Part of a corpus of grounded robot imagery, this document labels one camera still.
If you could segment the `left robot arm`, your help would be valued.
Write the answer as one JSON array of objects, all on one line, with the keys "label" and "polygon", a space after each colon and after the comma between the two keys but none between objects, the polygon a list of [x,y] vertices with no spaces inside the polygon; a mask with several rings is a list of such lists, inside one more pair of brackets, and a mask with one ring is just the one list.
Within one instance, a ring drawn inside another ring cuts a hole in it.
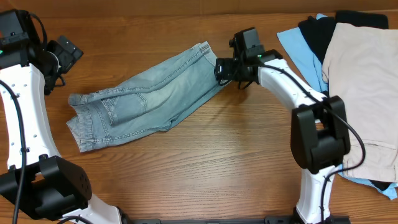
[{"label": "left robot arm", "polygon": [[9,135],[1,195],[14,213],[59,223],[129,223],[92,193],[86,172],[61,157],[45,107],[57,81],[81,58],[66,37],[48,40],[39,18],[25,10],[1,13],[1,98]]}]

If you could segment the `light blue denim shorts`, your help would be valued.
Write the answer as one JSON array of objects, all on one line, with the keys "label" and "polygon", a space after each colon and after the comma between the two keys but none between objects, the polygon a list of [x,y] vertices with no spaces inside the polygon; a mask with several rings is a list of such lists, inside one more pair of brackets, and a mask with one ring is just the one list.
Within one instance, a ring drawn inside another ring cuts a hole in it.
[{"label": "light blue denim shorts", "polygon": [[198,43],[116,87],[71,94],[76,116],[67,125],[80,152],[117,146],[169,131],[214,97],[216,55]]}]

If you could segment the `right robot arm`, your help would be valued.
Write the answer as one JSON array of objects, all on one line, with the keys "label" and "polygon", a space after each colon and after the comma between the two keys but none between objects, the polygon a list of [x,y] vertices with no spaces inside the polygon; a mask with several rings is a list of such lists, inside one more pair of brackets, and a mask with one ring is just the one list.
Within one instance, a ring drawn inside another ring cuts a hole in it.
[{"label": "right robot arm", "polygon": [[219,85],[256,83],[292,115],[290,149],[302,170],[300,197],[291,215],[265,217],[265,223],[350,223],[329,209],[335,174],[350,150],[343,100],[307,85],[278,51],[264,49],[253,27],[235,33],[229,46],[233,56],[216,60]]}]

